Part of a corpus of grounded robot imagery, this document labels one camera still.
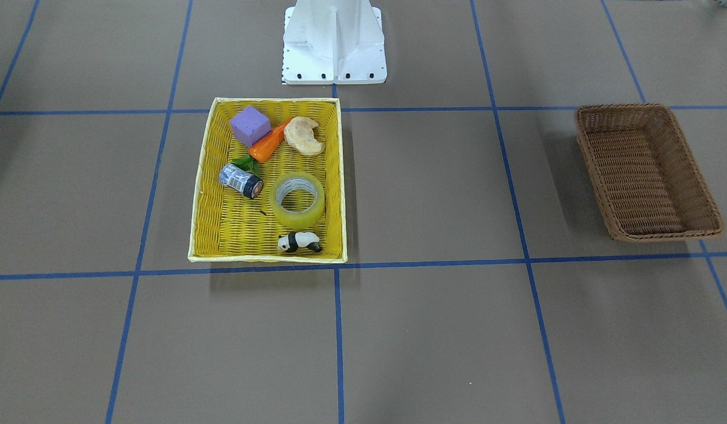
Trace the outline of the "yellow-green tape roll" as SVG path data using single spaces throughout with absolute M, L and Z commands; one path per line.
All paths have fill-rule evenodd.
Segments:
M 292 191 L 307 191 L 313 197 L 304 210 L 290 210 L 283 206 L 285 197 Z M 326 196 L 320 180 L 304 171 L 294 171 L 279 177 L 271 187 L 269 204 L 280 224 L 294 230 L 314 226 L 322 217 Z

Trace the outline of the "brown wicker basket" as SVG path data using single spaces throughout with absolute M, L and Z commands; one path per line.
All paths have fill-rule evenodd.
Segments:
M 611 239 L 657 243 L 721 236 L 719 207 L 667 105 L 582 105 L 574 122 Z

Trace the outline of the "black white panda figurine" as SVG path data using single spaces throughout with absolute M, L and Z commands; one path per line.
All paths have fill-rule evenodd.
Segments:
M 295 253 L 299 248 L 308 249 L 314 253 L 320 253 L 323 247 L 320 238 L 315 233 L 293 233 L 278 236 L 277 249 L 285 253 Z

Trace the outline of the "beige toy croissant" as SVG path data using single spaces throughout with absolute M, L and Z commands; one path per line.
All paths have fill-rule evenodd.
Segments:
M 314 129 L 318 126 L 317 121 L 309 117 L 293 117 L 283 129 L 285 141 L 300 155 L 320 155 L 324 151 L 325 144 L 317 141 L 315 137 Z

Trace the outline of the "blue-grey battery cylinder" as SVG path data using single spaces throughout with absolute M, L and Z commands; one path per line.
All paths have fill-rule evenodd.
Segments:
M 228 163 L 221 169 L 218 182 L 221 185 L 233 188 L 240 195 L 249 199 L 256 198 L 265 185 L 261 178 L 248 171 L 243 171 L 233 163 Z

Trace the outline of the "orange toy carrot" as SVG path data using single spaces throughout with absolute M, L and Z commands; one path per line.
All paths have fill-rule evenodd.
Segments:
M 242 171 L 260 177 L 261 164 L 271 158 L 280 143 L 285 139 L 285 128 L 288 124 L 290 124 L 291 120 L 292 119 L 288 119 L 284 123 L 273 128 L 266 134 L 266 136 L 254 143 L 252 147 L 248 149 L 248 153 L 242 157 L 235 158 L 230 164 L 238 167 Z

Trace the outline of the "purple foam cube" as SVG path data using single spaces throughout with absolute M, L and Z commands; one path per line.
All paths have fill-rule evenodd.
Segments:
M 272 129 L 271 121 L 252 105 L 247 105 L 229 119 L 232 134 L 238 142 L 251 148 Z

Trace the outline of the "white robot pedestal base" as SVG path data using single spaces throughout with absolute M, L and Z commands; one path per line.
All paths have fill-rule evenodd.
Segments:
M 283 14 L 285 84 L 383 84 L 382 11 L 369 1 L 298 1 Z

